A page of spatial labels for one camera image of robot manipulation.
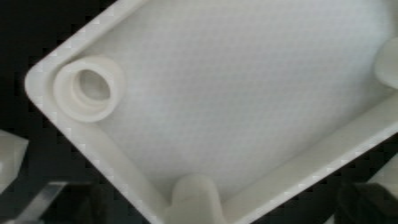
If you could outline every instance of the flat plastic surface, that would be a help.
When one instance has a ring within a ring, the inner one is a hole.
[[[395,4],[151,0],[84,51],[125,70],[100,127],[167,198],[203,173],[228,199],[390,95],[372,67]]]

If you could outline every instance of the dark background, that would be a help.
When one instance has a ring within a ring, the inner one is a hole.
[[[32,65],[112,2],[112,0],[0,1],[0,129],[31,140],[20,177],[0,195],[0,220],[18,216],[48,181],[89,181],[105,191],[107,223],[146,223],[134,206],[31,104],[23,90],[23,79]],[[256,223],[324,223],[334,212],[342,180],[365,182],[397,150],[398,137],[391,137]]]

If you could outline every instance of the cylindrical boss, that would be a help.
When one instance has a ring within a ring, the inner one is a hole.
[[[125,83],[123,70],[103,56],[89,56],[61,68],[54,95],[75,120],[96,122],[111,115],[125,95]]]

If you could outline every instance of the white plastic piece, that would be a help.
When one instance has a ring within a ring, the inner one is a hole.
[[[123,70],[109,58],[91,56],[73,61],[54,83],[55,101],[70,117],[82,122],[100,121],[116,109],[125,89]]]
[[[372,71],[391,6],[164,0],[135,11],[144,2],[116,2],[34,66],[29,96],[150,222],[166,223],[175,181],[203,173],[228,223],[247,224],[398,131],[398,95]],[[128,91],[93,125],[48,86],[98,54]]]
[[[166,224],[187,223],[226,224],[217,187],[203,175],[191,175],[178,181],[166,210]]]
[[[375,176],[370,179],[370,183],[379,183],[390,190],[393,196],[398,198],[398,156],[393,157]],[[334,216],[327,220],[326,224],[334,224]]]
[[[388,41],[381,49],[375,74],[381,82],[398,89],[398,38]]]
[[[0,193],[18,176],[27,145],[29,141],[0,130]]]

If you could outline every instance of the white plastic part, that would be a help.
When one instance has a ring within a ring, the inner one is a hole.
[[[123,70],[103,56],[73,61],[55,76],[54,96],[70,117],[82,122],[100,121],[119,104],[127,84]]]
[[[370,183],[379,183],[390,190],[393,196],[398,198],[398,156],[393,157],[375,176],[370,179]],[[326,224],[334,224],[334,216],[327,220]]]
[[[226,224],[217,187],[203,175],[191,175],[178,181],[166,210],[166,224],[187,223]]]
[[[398,89],[398,38],[388,41],[379,52],[375,74],[381,82]]]
[[[0,193],[18,176],[27,145],[29,141],[0,130]]]
[[[166,223],[176,180],[203,173],[226,222],[247,224],[398,131],[398,95],[372,71],[393,7],[153,0],[137,11],[144,2],[116,2],[34,66],[29,96],[150,222]],[[48,86],[70,61],[98,54],[128,91],[87,123]]]

